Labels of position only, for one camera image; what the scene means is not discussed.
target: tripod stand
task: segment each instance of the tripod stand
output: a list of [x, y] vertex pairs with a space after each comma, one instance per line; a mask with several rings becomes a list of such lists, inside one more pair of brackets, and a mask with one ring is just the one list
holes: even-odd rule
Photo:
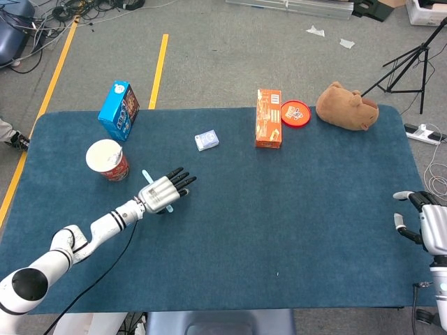
[[[443, 29], [443, 27], [446, 24], [447, 24], [447, 17], [445, 17], [442, 20], [439, 27], [437, 27], [437, 29], [432, 33], [432, 35], [423, 44], [419, 45], [418, 47], [415, 47], [414, 49], [412, 49], [408, 52], [405, 52], [404, 54], [398, 56], [398, 58], [394, 58], [392, 61], [389, 61], [388, 63], [384, 64], [383, 67], [387, 66], [391, 63], [394, 63], [393, 69], [390, 72], [388, 72], [386, 75], [384, 75], [378, 82], [376, 82], [374, 85], [372, 85], [369, 89], [367, 89], [362, 94], [362, 96], [367, 94], [374, 87], [378, 87], [382, 91], [388, 92], [388, 93], [420, 93], [420, 112], [419, 113], [422, 114], [423, 109], [424, 109], [424, 95], [425, 95], [425, 84], [426, 84], [425, 78], [427, 77], [428, 50], [430, 48], [428, 45], [433, 41], [433, 39], [436, 37], [436, 35], [439, 34], [439, 32]], [[407, 70], [410, 68], [410, 66], [412, 66], [415, 61], [419, 60], [419, 56], [421, 54], [424, 54], [424, 62], [423, 62], [424, 70], [423, 70], [423, 76], [422, 76], [422, 87], [420, 89], [407, 89], [404, 91], [394, 90], [393, 87], [397, 84], [397, 82], [400, 80], [400, 78], [402, 78], [402, 76], [407, 72]], [[401, 61], [400, 63], [398, 63], [398, 61], [404, 57], [406, 57], [406, 58], [403, 61]], [[399, 73], [399, 75], [397, 75], [396, 79], [394, 79], [394, 74], [397, 71], [397, 69], [400, 68], [401, 66], [403, 66], [405, 63], [407, 63], [407, 64], [404, 67], [404, 69]], [[387, 77], [390, 77], [390, 78], [389, 78], [387, 87], [384, 88], [381, 86], [381, 83]]]

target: red and white cup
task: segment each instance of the red and white cup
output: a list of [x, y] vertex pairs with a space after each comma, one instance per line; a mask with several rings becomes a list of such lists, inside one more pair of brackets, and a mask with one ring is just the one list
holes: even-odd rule
[[123, 148], [114, 140], [101, 140], [87, 150], [85, 160], [89, 168], [110, 181], [120, 181], [129, 173], [129, 163]]

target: robotic arm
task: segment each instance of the robotic arm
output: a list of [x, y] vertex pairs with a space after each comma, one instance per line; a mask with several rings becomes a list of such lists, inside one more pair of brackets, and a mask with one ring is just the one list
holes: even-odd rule
[[60, 229], [52, 238], [50, 250], [28, 267], [18, 269], [0, 282], [0, 335], [16, 334], [21, 317], [36, 308], [50, 287], [74, 264], [88, 258], [102, 243], [143, 218], [159, 213], [189, 191], [184, 187], [196, 180], [177, 176], [182, 167], [142, 188], [137, 197], [94, 221], [91, 241], [76, 225]]
[[428, 192], [403, 191], [393, 195], [397, 200], [410, 200], [419, 212], [420, 234], [408, 230], [402, 215], [395, 213], [396, 230], [406, 238], [422, 244], [433, 256], [430, 271], [436, 292], [436, 301], [441, 326], [447, 330], [447, 207], [440, 205]]

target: juice box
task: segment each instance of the juice box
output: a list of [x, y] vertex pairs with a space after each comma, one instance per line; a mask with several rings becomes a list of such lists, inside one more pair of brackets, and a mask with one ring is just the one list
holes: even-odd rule
[[259, 89], [256, 104], [256, 146], [279, 149], [281, 136], [281, 91]]
[[116, 80], [98, 114], [98, 120], [114, 140], [125, 141], [140, 109], [128, 82]]

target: small box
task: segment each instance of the small box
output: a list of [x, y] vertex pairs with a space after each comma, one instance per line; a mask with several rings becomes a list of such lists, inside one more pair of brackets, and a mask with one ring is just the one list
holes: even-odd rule
[[116, 80], [98, 114], [98, 120], [114, 140], [125, 141], [140, 105], [128, 82]]
[[259, 89], [256, 104], [256, 146], [279, 149], [281, 131], [281, 91]]
[[418, 0], [406, 0], [406, 11], [410, 23], [416, 26], [439, 26], [447, 16], [447, 10], [422, 8]]
[[379, 2], [384, 3], [385, 5], [393, 8], [405, 6], [405, 0], [379, 0]]
[[196, 135], [194, 139], [196, 140], [197, 149], [199, 151], [213, 148], [219, 144], [219, 139], [217, 138], [216, 132], [214, 132], [214, 130]]

